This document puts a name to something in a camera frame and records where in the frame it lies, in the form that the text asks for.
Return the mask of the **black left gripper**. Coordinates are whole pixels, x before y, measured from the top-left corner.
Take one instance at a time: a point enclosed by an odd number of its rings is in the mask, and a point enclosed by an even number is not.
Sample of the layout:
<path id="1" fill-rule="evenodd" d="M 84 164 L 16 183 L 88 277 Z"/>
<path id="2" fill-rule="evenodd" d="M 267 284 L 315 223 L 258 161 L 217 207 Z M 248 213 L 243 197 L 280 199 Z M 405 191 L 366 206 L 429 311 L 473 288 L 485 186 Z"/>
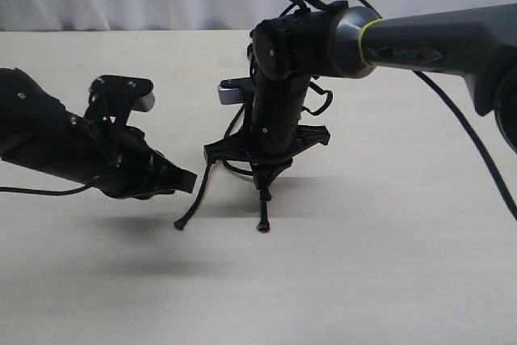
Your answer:
<path id="1" fill-rule="evenodd" d="M 197 174 L 184 170 L 152 149 L 145 134 L 109 120 L 84 120 L 82 182 L 113 199 L 147 200 L 156 195 L 194 191 Z"/>

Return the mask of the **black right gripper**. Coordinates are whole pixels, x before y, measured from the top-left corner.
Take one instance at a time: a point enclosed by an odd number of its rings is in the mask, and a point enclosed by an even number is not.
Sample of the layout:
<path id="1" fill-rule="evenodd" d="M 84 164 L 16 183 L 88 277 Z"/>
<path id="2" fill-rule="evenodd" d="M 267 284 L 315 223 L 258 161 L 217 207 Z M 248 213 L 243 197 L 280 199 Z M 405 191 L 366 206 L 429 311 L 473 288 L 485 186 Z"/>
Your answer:
<path id="1" fill-rule="evenodd" d="M 257 73 L 250 79 L 254 92 L 243 103 L 242 127 L 205 145 L 204 156 L 209 165 L 222 160 L 250 163 L 254 185 L 264 191 L 291 167 L 291 158 L 316 144 L 327 145 L 330 133 L 324 126 L 299 124 L 309 76 L 275 82 Z"/>

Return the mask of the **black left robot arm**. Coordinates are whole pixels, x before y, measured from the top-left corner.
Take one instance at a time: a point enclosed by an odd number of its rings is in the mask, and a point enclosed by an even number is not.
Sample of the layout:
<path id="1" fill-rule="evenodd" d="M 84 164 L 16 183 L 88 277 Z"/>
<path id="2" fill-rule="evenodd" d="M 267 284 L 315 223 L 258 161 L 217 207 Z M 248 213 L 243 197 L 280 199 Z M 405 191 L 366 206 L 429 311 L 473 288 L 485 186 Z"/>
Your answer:
<path id="1" fill-rule="evenodd" d="M 147 200 L 191 193 L 196 174 L 184 170 L 128 125 L 131 112 L 154 106 L 148 78 L 97 77 L 83 116 L 68 111 L 21 69 L 1 70 L 1 159 L 91 185 L 114 199 Z"/>

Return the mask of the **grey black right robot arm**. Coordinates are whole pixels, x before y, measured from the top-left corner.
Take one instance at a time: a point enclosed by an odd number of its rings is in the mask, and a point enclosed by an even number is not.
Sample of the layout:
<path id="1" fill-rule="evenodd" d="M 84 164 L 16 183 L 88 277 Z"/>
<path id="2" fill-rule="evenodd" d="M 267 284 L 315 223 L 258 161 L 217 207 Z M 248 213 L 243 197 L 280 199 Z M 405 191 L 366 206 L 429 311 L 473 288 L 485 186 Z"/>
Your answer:
<path id="1" fill-rule="evenodd" d="M 299 124 L 314 77 L 364 78 L 376 67 L 462 77 L 480 116 L 493 113 L 516 143 L 516 7 L 486 6 L 397 19 L 363 7 L 333 5 L 266 19 L 250 33 L 256 73 L 223 81 L 246 103 L 242 129 L 206 145 L 208 163 L 247 162 L 267 189 L 295 155 L 326 144 L 326 128 Z"/>

